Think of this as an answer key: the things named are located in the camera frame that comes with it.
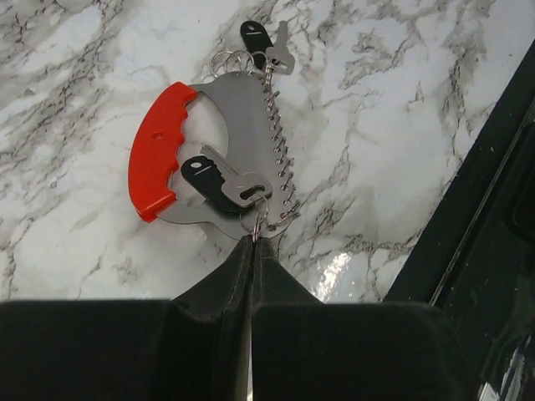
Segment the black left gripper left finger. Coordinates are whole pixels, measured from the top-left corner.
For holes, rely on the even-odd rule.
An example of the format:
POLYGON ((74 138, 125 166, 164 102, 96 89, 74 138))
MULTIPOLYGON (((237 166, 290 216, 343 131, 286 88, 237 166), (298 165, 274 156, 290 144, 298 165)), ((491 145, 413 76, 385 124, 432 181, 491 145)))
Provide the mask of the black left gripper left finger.
POLYGON ((244 400, 254 244, 173 299, 1 305, 4 400, 244 400))

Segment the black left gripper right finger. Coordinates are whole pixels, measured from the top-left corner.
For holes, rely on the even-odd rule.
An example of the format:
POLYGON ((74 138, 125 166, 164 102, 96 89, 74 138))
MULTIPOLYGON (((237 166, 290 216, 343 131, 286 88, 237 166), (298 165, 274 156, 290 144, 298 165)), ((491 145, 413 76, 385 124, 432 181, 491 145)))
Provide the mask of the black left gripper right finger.
POLYGON ((451 321, 419 302, 325 304, 261 238, 252 265, 256 400, 474 400, 451 321))

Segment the red handled metal key holder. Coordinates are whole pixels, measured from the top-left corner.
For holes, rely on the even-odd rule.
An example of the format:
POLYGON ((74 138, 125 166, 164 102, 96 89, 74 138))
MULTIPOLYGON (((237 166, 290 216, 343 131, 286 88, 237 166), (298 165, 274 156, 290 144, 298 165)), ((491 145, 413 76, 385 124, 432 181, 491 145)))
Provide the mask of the red handled metal key holder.
POLYGON ((206 84, 175 82, 158 96, 136 133, 128 164, 130 201, 145 222, 211 223, 238 239, 247 231, 278 236, 296 220, 293 161, 288 155, 273 74, 288 68, 265 54, 262 71, 251 66, 217 75, 206 84), (180 162, 187 107, 209 99, 227 130, 227 152, 203 145, 180 162))

